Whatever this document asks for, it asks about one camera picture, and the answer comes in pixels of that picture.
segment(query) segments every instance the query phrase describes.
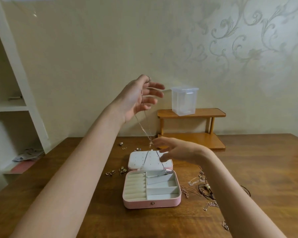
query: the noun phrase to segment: forearm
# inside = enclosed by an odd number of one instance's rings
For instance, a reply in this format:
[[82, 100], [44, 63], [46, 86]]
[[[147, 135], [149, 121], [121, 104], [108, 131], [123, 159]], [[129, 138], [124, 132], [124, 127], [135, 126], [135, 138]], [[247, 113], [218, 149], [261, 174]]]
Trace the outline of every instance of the forearm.
[[197, 160], [233, 237], [285, 237], [212, 151], [203, 150]]
[[123, 120], [108, 106], [56, 172], [12, 237], [75, 237]]

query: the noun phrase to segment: clear plastic box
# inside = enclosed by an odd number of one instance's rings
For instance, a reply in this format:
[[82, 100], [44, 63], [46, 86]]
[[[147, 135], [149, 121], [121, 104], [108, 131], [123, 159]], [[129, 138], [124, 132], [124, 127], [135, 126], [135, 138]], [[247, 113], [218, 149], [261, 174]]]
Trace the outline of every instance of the clear plastic box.
[[179, 116], [195, 114], [196, 97], [198, 88], [181, 86], [173, 87], [172, 111]]

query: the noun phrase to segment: jewelry box lid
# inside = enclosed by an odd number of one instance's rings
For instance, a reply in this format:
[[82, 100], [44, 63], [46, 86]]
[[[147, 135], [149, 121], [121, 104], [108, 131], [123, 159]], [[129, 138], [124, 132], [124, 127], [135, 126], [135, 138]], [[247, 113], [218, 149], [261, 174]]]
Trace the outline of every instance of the jewelry box lid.
[[172, 160], [168, 160], [167, 162], [160, 162], [160, 157], [164, 153], [160, 153], [159, 151], [134, 151], [129, 156], [128, 168], [131, 170], [159, 170], [159, 169], [173, 169]]

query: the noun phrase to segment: container lid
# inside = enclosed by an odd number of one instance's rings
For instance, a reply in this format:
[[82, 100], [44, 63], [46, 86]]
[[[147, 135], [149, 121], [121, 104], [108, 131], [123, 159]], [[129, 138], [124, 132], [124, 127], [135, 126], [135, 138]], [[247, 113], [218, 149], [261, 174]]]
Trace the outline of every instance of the container lid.
[[142, 169], [142, 170], [158, 170], [165, 168], [170, 168], [173, 166], [172, 160], [168, 160], [167, 162], [160, 162], [159, 158], [164, 153], [156, 152], [156, 151], [134, 151], [129, 156], [128, 168], [130, 169]]
[[179, 86], [179, 87], [172, 87], [172, 91], [175, 92], [187, 92], [187, 91], [197, 91], [199, 88], [192, 87], [192, 86]]

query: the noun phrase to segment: hand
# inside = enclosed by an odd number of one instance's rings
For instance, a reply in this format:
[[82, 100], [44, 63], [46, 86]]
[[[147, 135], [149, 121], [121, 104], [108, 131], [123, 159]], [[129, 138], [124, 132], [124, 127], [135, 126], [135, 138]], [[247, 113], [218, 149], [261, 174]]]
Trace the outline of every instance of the hand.
[[151, 104], [158, 102], [156, 98], [148, 97], [147, 95], [163, 98], [163, 92], [158, 89], [163, 90], [164, 88], [164, 85], [160, 83], [150, 82], [148, 76], [140, 75], [139, 78], [131, 81], [124, 87], [113, 103], [117, 104], [124, 117], [124, 122], [127, 122], [136, 113], [148, 110], [151, 108]]
[[207, 157], [213, 154], [213, 152], [205, 146], [175, 138], [159, 137], [152, 140], [152, 142], [156, 148], [167, 146], [167, 148], [163, 148], [159, 151], [160, 153], [168, 152], [160, 157], [161, 162], [176, 159], [196, 163], [201, 157]]

